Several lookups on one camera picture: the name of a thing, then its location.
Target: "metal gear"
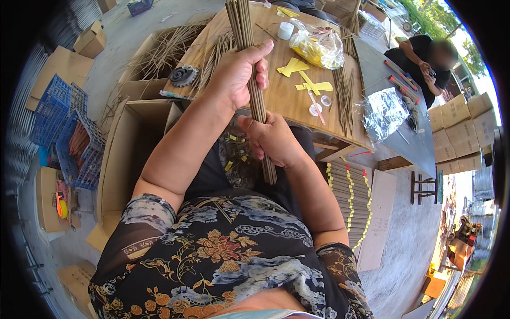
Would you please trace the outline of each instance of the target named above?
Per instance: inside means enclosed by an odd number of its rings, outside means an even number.
[[[198,75],[198,69],[191,65],[176,67],[168,77],[176,87],[183,87],[193,83]]]

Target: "hand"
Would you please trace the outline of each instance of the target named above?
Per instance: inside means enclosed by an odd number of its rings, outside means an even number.
[[[427,85],[435,85],[436,84],[436,78],[433,78],[428,74],[424,74],[423,79],[425,80],[425,83],[427,83]]]
[[[266,116],[265,124],[244,115],[237,118],[237,123],[248,134],[255,158],[262,160],[267,154],[276,166],[293,167],[303,155],[307,156],[306,152],[280,114],[266,111]]]
[[[430,64],[428,64],[425,61],[421,61],[420,63],[418,63],[418,66],[420,67],[420,70],[421,70],[421,73],[423,74],[423,76],[428,75],[428,71],[430,69],[432,69]]]
[[[269,86],[267,61],[264,57],[271,50],[273,41],[267,40],[239,52],[226,52],[216,66],[205,93],[225,98],[225,103],[234,110],[248,104],[250,94],[246,84],[251,78],[253,64],[258,72],[256,79],[260,89]]]

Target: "white plastic container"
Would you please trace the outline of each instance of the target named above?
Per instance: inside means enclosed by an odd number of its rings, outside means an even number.
[[[288,22],[280,23],[280,29],[278,30],[278,38],[282,40],[289,40],[294,31],[294,25]]]

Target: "yellow items in plastic bag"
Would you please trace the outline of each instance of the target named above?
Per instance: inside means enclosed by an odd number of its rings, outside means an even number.
[[[304,24],[296,18],[291,18],[290,23],[298,29],[289,41],[292,50],[325,69],[335,70],[344,65],[344,45],[333,28]]]

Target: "wheel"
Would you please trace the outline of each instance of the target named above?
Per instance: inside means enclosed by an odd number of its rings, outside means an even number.
[[[404,31],[410,32],[413,29],[413,26],[409,22],[404,22],[402,24],[402,28],[404,29]]]

